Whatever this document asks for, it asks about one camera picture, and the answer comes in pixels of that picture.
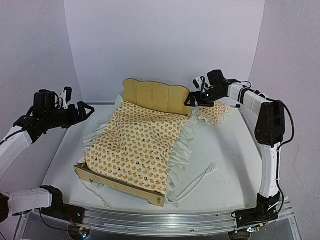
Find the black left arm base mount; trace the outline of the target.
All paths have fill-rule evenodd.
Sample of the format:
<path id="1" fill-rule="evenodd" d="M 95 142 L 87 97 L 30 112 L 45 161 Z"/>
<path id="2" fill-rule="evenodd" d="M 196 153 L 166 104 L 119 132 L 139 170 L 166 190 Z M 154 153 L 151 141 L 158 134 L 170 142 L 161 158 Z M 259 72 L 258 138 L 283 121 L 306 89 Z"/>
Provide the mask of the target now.
<path id="1" fill-rule="evenodd" d="M 50 185 L 42 185 L 40 188 L 49 191 L 52 195 L 51 206 L 40 210 L 43 215 L 55 219 L 70 221 L 74 224 L 82 223 L 85 215 L 85 209 L 83 207 L 64 203 L 63 193 L 58 188 Z"/>

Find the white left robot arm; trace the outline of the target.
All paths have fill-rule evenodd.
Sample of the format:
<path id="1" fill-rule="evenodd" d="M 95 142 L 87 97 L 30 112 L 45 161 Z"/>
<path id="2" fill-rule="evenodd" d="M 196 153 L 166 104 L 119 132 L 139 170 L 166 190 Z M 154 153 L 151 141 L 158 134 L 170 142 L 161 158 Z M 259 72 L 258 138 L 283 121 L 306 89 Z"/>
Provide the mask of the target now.
<path id="1" fill-rule="evenodd" d="M 3 178 L 25 151 L 52 129 L 69 129 L 86 121 L 95 108 L 83 101 L 71 104 L 72 88 L 62 93 L 41 89 L 34 94 L 33 105 L 22 115 L 0 142 L 0 176 Z M 63 193 L 51 185 L 31 190 L 0 194 L 0 221 L 39 210 L 42 215 L 79 223 L 84 209 L 64 203 Z"/>

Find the duck print mattress cushion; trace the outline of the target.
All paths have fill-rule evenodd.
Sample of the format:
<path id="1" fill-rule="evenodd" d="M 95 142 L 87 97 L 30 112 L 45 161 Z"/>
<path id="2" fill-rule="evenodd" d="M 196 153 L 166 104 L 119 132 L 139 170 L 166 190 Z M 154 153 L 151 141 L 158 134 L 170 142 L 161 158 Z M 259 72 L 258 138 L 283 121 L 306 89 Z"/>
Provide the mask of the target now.
<path id="1" fill-rule="evenodd" d="M 196 124 L 193 117 L 150 110 L 118 96 L 109 120 L 84 138 L 83 160 L 95 173 L 162 194 L 167 203 L 178 205 L 217 169 L 209 164 L 176 192 L 192 155 Z"/>

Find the wooden pet bed frame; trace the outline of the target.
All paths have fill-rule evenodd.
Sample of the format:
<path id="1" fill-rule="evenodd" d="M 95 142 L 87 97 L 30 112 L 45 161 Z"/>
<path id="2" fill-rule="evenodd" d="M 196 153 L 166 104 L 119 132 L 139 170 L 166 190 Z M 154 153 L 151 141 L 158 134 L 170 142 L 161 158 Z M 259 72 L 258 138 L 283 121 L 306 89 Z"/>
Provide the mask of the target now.
<path id="1" fill-rule="evenodd" d="M 191 109 L 184 105 L 189 94 L 185 87 L 169 86 L 153 81 L 138 81 L 126 79 L 123 82 L 122 97 L 125 102 L 130 102 L 140 107 L 159 111 L 162 113 L 178 114 L 191 117 Z M 75 172 L 84 186 L 90 183 L 98 183 L 112 189 L 146 199 L 150 204 L 163 207 L 166 203 L 164 195 L 124 183 L 91 171 L 84 159 L 74 166 Z"/>

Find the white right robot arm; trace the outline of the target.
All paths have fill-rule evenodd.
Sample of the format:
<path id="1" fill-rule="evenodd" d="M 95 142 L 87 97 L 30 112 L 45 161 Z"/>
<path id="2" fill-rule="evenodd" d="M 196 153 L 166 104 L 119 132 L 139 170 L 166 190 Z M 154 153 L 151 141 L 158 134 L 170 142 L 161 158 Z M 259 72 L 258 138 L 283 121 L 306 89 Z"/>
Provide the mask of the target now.
<path id="1" fill-rule="evenodd" d="M 248 81 L 226 79 L 220 69 L 192 81 L 196 91 L 188 94 L 187 107 L 213 107 L 223 98 L 230 98 L 257 115 L 254 136 L 261 151 L 262 180 L 257 196 L 257 207 L 252 209 L 252 218 L 262 222 L 268 217 L 280 198 L 283 197 L 280 179 L 281 149 L 293 139 L 284 140 L 285 115 L 292 118 L 288 107 L 281 101 L 269 98 L 265 93 L 252 89 Z"/>

